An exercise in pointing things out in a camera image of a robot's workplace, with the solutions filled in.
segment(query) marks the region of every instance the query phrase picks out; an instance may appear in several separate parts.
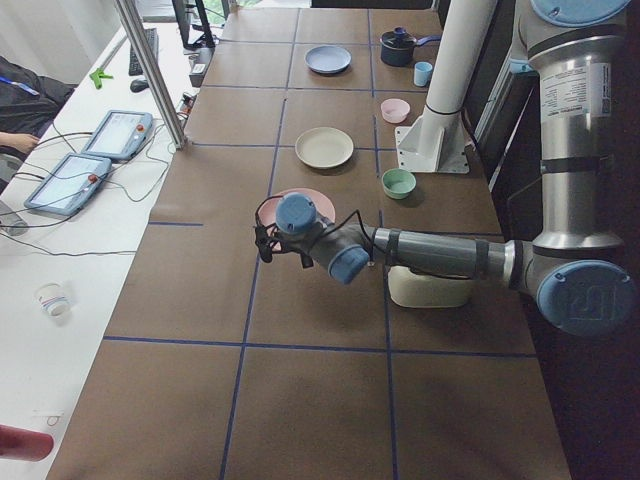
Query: blue joint cap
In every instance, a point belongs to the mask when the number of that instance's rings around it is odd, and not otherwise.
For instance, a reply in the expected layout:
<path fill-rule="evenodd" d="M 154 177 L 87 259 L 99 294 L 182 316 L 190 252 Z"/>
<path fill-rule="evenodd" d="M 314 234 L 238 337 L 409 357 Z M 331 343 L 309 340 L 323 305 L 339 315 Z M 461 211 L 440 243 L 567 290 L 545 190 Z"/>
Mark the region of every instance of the blue joint cap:
<path fill-rule="evenodd" d="M 631 0 L 531 0 L 543 20 L 559 27 L 597 25 L 620 13 Z"/>
<path fill-rule="evenodd" d="M 360 245 L 354 244 L 340 250 L 329 263 L 331 277 L 348 285 L 369 261 L 369 254 Z"/>
<path fill-rule="evenodd" d="M 276 207 L 276 225 L 289 235 L 307 232 L 316 220 L 316 206 L 302 193 L 287 193 Z"/>
<path fill-rule="evenodd" d="M 536 295 L 553 325 L 581 337 L 604 335 L 626 322 L 637 300 L 627 272 L 602 260 L 567 263 L 545 277 Z"/>

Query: pot lid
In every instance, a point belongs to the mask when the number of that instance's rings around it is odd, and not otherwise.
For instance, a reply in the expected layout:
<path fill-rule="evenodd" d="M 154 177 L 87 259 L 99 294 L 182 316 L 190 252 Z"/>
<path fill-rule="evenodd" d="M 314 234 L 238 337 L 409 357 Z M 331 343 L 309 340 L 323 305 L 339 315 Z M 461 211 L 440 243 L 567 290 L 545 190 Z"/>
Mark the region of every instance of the pot lid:
<path fill-rule="evenodd" d="M 409 35 L 404 27 L 396 27 L 391 32 L 385 32 L 380 42 L 386 47 L 404 50 L 416 46 L 416 38 Z"/>

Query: blue cup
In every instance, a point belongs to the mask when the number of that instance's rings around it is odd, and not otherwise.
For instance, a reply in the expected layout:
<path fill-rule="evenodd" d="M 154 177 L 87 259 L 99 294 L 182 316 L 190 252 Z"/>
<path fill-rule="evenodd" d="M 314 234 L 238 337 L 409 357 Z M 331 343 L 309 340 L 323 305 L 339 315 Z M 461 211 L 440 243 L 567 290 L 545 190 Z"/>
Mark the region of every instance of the blue cup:
<path fill-rule="evenodd" d="M 413 67 L 413 84 L 416 87 L 424 87 L 433 73 L 433 65 L 429 62 L 417 62 Z"/>

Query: red cup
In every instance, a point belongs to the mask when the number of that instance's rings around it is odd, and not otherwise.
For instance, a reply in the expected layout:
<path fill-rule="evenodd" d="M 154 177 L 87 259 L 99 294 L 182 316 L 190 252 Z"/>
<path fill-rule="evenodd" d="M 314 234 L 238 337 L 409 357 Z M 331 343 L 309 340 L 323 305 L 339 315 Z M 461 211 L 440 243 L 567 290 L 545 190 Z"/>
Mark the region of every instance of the red cup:
<path fill-rule="evenodd" d="M 47 433 L 0 425 L 0 459 L 37 462 L 53 449 L 53 437 Z"/>

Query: blue plate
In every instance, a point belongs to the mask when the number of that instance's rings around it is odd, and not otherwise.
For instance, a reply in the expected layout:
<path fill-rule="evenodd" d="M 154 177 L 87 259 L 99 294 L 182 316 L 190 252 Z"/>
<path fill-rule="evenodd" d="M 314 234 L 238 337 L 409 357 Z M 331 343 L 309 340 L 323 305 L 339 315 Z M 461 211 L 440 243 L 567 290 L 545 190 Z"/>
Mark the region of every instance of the blue plate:
<path fill-rule="evenodd" d="M 322 45 L 309 50 L 304 60 L 316 73 L 339 73 L 351 63 L 351 54 L 342 47 Z"/>

